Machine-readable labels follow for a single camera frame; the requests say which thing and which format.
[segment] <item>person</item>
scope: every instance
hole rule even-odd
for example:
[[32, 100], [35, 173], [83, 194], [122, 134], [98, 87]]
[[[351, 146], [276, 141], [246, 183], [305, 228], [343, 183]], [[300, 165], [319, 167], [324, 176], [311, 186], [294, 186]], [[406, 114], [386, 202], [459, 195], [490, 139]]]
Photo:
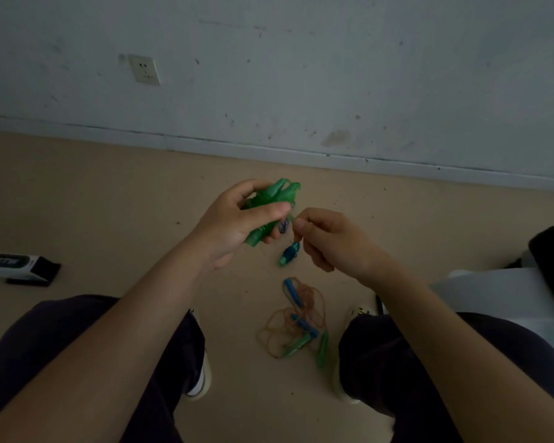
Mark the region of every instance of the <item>person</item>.
[[[211, 383], [191, 300], [250, 231], [289, 213], [286, 202], [240, 209], [268, 185], [220, 194], [121, 299], [44, 302], [15, 323], [0, 341], [0, 442], [180, 441], [174, 408]], [[340, 213], [307, 208], [293, 227], [317, 267], [356, 278], [389, 311], [351, 309], [340, 398], [395, 417], [396, 442], [554, 442], [554, 350], [539, 336], [453, 313]]]

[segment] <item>person's right hand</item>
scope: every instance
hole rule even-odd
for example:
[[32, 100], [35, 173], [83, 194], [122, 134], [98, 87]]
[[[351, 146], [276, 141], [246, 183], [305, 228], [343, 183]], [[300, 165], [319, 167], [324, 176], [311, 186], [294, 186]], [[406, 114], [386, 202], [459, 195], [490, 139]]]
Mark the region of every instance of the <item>person's right hand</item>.
[[366, 285], [387, 259], [367, 234], [342, 213], [306, 208], [294, 220], [294, 239], [325, 272], [339, 269]]

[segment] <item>white wall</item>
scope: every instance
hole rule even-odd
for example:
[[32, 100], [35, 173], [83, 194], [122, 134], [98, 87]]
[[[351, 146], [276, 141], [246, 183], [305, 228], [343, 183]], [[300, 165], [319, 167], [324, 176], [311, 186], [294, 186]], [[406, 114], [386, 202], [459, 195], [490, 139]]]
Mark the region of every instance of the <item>white wall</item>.
[[554, 0], [0, 0], [0, 129], [554, 190]]

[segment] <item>beige floor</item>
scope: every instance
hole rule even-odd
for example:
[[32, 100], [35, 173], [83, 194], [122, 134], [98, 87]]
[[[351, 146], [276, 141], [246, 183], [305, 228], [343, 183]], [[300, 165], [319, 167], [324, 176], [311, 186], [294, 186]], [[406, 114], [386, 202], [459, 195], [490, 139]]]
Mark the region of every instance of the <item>beige floor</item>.
[[[219, 192], [251, 177], [301, 182], [298, 208], [344, 212], [428, 281], [456, 268], [500, 268], [554, 224], [554, 193], [0, 133], [0, 252], [63, 264], [47, 289], [0, 280], [0, 336], [41, 300], [123, 295]], [[373, 302], [358, 283], [320, 272], [305, 255], [277, 268], [290, 240], [242, 247], [200, 291], [195, 305], [214, 382], [205, 399], [178, 407], [187, 441], [389, 440], [388, 418], [339, 403], [308, 352], [277, 361], [255, 341], [267, 316], [285, 306], [286, 276], [323, 291], [333, 349], [347, 307]]]

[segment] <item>dark pants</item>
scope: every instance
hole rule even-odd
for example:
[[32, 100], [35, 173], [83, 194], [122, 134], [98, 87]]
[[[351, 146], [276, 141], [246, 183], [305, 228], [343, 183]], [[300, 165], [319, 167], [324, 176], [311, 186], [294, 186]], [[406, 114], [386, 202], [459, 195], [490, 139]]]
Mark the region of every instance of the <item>dark pants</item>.
[[[0, 340], [0, 410], [117, 299], [83, 295], [39, 303]], [[554, 349], [516, 324], [480, 314], [462, 318], [554, 397]], [[172, 417], [199, 378], [205, 339], [187, 314], [164, 350], [122, 441], [180, 442]], [[436, 388], [390, 316], [357, 317], [339, 344], [347, 394], [396, 417], [394, 440], [460, 441]]]
[[[60, 351], [98, 320], [118, 299], [81, 295], [41, 302], [0, 340], [0, 410]], [[188, 313], [172, 336], [133, 412], [122, 442], [180, 442], [172, 416], [203, 366], [205, 338]]]
[[[554, 349], [507, 320], [459, 313], [472, 328], [554, 398]], [[360, 315], [339, 344], [347, 395], [391, 417], [393, 443], [462, 441], [425, 368], [389, 315]]]

